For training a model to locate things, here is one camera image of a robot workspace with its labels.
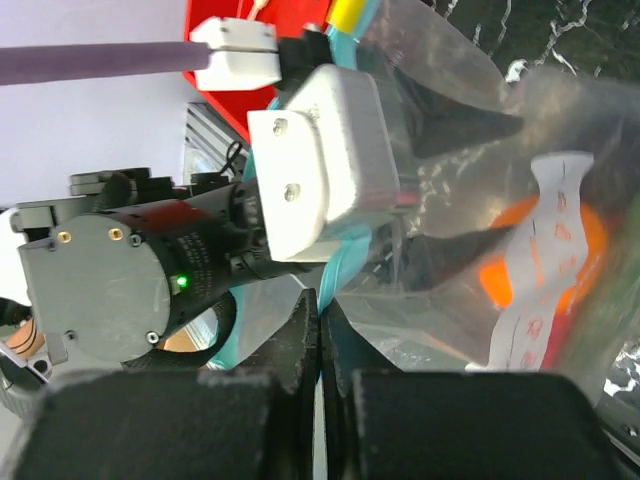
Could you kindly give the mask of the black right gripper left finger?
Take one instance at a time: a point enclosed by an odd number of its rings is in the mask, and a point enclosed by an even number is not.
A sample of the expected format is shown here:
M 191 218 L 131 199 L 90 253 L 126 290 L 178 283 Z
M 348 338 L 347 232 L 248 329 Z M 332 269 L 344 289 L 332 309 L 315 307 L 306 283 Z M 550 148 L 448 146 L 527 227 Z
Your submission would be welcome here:
M 319 318 L 303 290 L 230 370 L 85 370 L 38 394 L 5 479 L 309 479 Z

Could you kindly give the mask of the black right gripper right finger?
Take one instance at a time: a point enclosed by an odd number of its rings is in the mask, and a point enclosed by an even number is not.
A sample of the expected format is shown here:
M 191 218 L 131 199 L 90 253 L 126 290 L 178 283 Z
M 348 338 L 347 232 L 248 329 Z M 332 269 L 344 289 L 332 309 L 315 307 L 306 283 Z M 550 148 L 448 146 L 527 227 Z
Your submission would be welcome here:
M 337 304 L 319 317 L 332 479 L 626 479 L 630 463 L 568 379 L 405 372 Z

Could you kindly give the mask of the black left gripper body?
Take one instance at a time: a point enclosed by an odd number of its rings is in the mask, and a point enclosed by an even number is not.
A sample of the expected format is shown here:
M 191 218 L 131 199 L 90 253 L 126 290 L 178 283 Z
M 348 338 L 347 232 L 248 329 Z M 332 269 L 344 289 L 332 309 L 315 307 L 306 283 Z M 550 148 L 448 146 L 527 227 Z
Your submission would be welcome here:
M 270 255 L 255 180 L 175 187 L 135 168 L 74 177 L 68 199 L 9 213 L 9 296 L 38 329 L 128 368 L 195 370 L 228 341 L 233 289 L 301 274 Z

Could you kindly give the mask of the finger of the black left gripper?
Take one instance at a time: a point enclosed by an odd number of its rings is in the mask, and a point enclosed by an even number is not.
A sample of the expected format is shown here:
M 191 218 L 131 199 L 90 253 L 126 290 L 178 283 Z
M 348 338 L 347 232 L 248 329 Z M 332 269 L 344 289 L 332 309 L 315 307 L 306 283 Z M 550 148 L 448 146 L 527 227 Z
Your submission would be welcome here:
M 417 234 L 394 240 L 389 295 L 406 298 L 434 290 L 476 264 L 512 230 L 502 226 L 451 237 Z
M 501 140 L 523 128 L 505 111 L 505 82 L 484 69 L 394 68 L 394 153 L 423 160 Z

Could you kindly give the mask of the orange fake fruit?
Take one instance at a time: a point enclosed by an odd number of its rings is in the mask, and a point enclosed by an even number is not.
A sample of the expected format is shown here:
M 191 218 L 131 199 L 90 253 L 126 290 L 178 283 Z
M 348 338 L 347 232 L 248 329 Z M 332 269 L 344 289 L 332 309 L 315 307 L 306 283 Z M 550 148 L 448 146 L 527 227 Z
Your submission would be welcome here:
M 580 204 L 580 219 L 584 232 L 584 245 L 577 245 L 571 251 L 545 251 L 545 246 L 554 246 L 559 240 L 568 242 L 575 237 L 566 221 L 559 221 L 549 235 L 542 239 L 531 238 L 528 252 L 531 255 L 535 287 L 540 290 L 550 282 L 564 278 L 574 272 L 576 277 L 558 301 L 556 312 L 567 314 L 592 290 L 603 271 L 609 250 L 609 231 L 606 222 L 589 204 Z M 512 276 L 519 274 L 529 264 L 518 258 L 507 262 L 503 254 L 497 254 L 485 261 L 479 269 L 478 278 L 485 293 L 494 304 L 505 309 L 514 300 Z

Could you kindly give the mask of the clear zip top bag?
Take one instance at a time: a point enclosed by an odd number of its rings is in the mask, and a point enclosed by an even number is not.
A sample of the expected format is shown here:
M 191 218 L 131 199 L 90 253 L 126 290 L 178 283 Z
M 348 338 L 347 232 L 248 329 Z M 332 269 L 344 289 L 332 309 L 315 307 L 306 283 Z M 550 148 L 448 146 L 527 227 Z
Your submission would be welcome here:
M 505 111 L 523 128 L 501 140 L 423 160 L 401 160 L 401 206 L 374 223 L 342 228 L 339 246 L 301 282 L 320 312 L 339 301 L 378 348 L 401 345 L 396 363 L 430 364 L 415 351 L 441 350 L 445 367 L 562 374 L 592 402 L 639 326 L 639 5 L 635 1 L 377 1 L 352 37 L 333 36 L 333 65 L 383 84 L 394 153 L 394 68 L 484 69 L 505 82 Z M 580 204 L 609 231 L 604 268 L 556 367 L 541 370 L 560 296 L 574 272 L 538 290 L 528 252 L 559 221 L 575 235 L 543 249 L 584 245 Z M 389 295 L 394 240 L 451 237 L 513 226 L 498 247 L 423 294 Z M 480 266 L 503 254 L 529 264 L 512 276 L 501 309 L 480 284 Z

